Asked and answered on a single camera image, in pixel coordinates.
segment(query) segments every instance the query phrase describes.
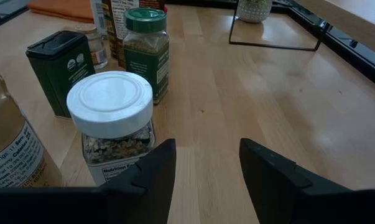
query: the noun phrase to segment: orange cloth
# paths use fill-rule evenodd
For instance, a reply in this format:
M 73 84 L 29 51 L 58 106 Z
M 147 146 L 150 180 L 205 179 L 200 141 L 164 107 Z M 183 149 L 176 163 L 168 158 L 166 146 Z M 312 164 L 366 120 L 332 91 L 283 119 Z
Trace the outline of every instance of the orange cloth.
M 93 23 L 89 0 L 33 0 L 27 7 L 34 13 Z

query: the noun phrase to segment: white pot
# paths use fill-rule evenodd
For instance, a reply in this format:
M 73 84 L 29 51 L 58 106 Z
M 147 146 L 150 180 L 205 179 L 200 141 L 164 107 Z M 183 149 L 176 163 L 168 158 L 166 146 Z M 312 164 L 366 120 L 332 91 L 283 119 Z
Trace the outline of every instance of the white pot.
M 273 0 L 239 0 L 237 6 L 237 16 L 245 22 L 262 22 L 272 9 Z

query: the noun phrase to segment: white jar lid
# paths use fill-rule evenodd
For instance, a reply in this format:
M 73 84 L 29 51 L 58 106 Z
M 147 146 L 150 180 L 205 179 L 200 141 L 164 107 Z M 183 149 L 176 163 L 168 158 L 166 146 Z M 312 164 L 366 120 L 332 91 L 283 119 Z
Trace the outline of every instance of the white jar lid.
M 130 72 L 97 73 L 71 88 L 67 107 L 81 132 L 95 138 L 120 138 L 150 121 L 152 88 L 144 78 Z

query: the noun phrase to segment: cap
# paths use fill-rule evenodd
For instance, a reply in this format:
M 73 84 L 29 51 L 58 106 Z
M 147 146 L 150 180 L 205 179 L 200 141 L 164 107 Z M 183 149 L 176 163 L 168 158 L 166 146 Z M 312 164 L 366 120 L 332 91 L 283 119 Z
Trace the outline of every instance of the cap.
M 75 30 L 82 34 L 94 34 L 98 29 L 94 24 L 82 23 L 78 24 L 75 27 Z
M 25 54 L 29 58 L 55 60 L 85 41 L 88 38 L 79 32 L 58 31 L 29 46 Z
M 139 33 L 153 33 L 165 30 L 167 15 L 164 11 L 151 8 L 134 8 L 124 12 L 126 28 Z
M 67 107 L 81 132 L 95 138 L 120 138 L 150 121 L 152 88 L 147 80 L 130 72 L 97 73 L 71 88 Z

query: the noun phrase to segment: glass spice jar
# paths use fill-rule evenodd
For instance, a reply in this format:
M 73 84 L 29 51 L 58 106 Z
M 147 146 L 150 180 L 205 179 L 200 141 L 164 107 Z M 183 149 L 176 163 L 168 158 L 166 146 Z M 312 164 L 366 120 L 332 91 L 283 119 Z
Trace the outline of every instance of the glass spice jar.
M 167 15 L 158 9 L 135 8 L 127 10 L 124 16 L 128 29 L 123 40 L 126 70 L 149 81 L 156 105 L 168 87 Z
M 0 188 L 62 185 L 60 170 L 0 76 Z
M 97 27 L 94 24 L 80 24 L 75 27 L 75 30 L 85 34 L 88 38 L 90 54 L 95 69 L 104 68 L 108 64 L 107 54 Z
M 98 185 L 154 148 L 152 88 L 139 75 L 111 71 L 86 77 L 68 93 L 67 106 Z

